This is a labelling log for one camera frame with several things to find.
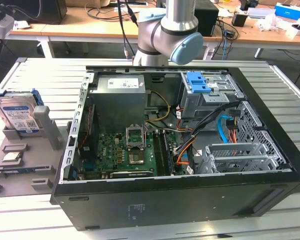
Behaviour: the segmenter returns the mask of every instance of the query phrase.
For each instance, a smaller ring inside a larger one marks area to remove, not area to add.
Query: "green circuit board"
[[[129,142],[136,143],[141,139],[140,134],[129,135]],[[177,146],[177,140],[174,132],[166,134],[166,140],[169,150],[172,153],[173,148]],[[101,133],[98,140],[97,158],[95,161],[82,162],[80,173],[86,180],[97,180],[109,178],[113,172],[129,171],[150,171],[154,176],[158,176],[157,164],[154,149],[154,138],[152,132],[146,133],[145,148],[127,149],[126,133]],[[182,169],[176,172],[176,175],[182,175]]]

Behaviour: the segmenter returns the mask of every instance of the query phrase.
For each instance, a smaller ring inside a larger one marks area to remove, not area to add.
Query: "blue box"
[[[275,15],[288,19],[298,20],[300,18],[300,7],[284,3],[277,3],[274,7]]]

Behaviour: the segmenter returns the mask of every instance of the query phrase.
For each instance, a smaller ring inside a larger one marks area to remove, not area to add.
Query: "floor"
[[[66,54],[65,45],[62,42],[54,42],[53,49],[56,58],[103,58],[103,59],[122,59],[124,58],[122,44],[119,43],[89,43],[89,53],[84,54],[82,44],[80,42],[70,42],[71,54]],[[0,59],[0,82],[5,77],[9,69],[13,66],[17,58],[43,58],[37,53],[37,42],[34,41],[17,41],[9,40],[2,50]],[[137,51],[137,45],[133,44],[133,48]],[[246,60],[255,61],[255,48],[234,48],[228,55],[227,60]],[[292,55],[293,58],[300,60],[300,55]],[[296,61],[288,57],[282,50],[266,49],[261,55],[262,61],[267,61],[271,65],[277,65],[283,73],[292,81],[294,81],[300,73],[300,61]],[[216,60],[220,60],[221,55],[215,55]]]

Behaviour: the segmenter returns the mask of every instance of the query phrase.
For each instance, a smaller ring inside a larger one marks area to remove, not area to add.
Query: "motherboard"
[[[129,148],[139,143],[144,148]],[[183,175],[183,169],[174,163],[172,152],[177,146],[174,132],[101,133],[98,136],[96,159],[83,159],[79,177],[85,180],[117,179],[129,177],[156,177]]]

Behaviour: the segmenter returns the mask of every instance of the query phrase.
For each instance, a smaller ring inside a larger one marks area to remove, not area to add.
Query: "wooden table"
[[[236,10],[236,8],[240,5],[238,0],[232,0],[229,3],[220,3],[215,4],[218,8],[228,9],[231,13]],[[258,5],[258,8],[274,8],[273,6],[268,5]],[[231,25],[231,18],[222,18],[222,20]],[[293,21],[288,18],[284,18],[286,21]],[[255,23],[256,19],[247,18],[244,24],[244,27],[235,27],[239,32],[239,38],[236,39],[232,46],[239,48],[259,48],[255,54],[255,58],[260,57],[263,49],[289,49],[289,50],[300,50],[300,36],[296,36],[293,39],[286,36],[286,31],[279,29],[278,31],[270,30],[270,31],[260,31]],[[214,33],[216,36],[220,36],[221,30],[219,27],[216,27]]]
[[[238,0],[232,0],[230,3],[220,3],[218,8],[229,9],[234,12],[240,5]],[[269,6],[259,5],[259,8],[269,8]],[[111,11],[106,14],[99,14],[100,18],[109,18],[117,16],[118,13]],[[231,24],[232,18],[223,18],[224,22]],[[236,27],[239,32],[239,38],[233,42],[233,47],[239,48],[259,48],[255,57],[258,58],[263,49],[288,49],[300,50],[300,36],[290,39],[285,31],[263,31],[261,32],[254,26],[257,20],[248,18],[244,27]],[[130,20],[124,21],[125,34],[130,43],[138,42],[138,28]],[[33,40],[41,43],[43,53],[46,58],[54,58],[54,52],[51,42],[82,42],[83,52],[88,52],[86,43],[123,43],[123,35],[119,22],[107,22],[93,19],[86,14],[83,7],[69,7],[64,20],[60,25],[32,24],[31,29],[13,31],[8,39],[14,40]],[[221,30],[216,27],[212,37],[204,37],[204,60],[210,60],[220,41],[222,40]]]

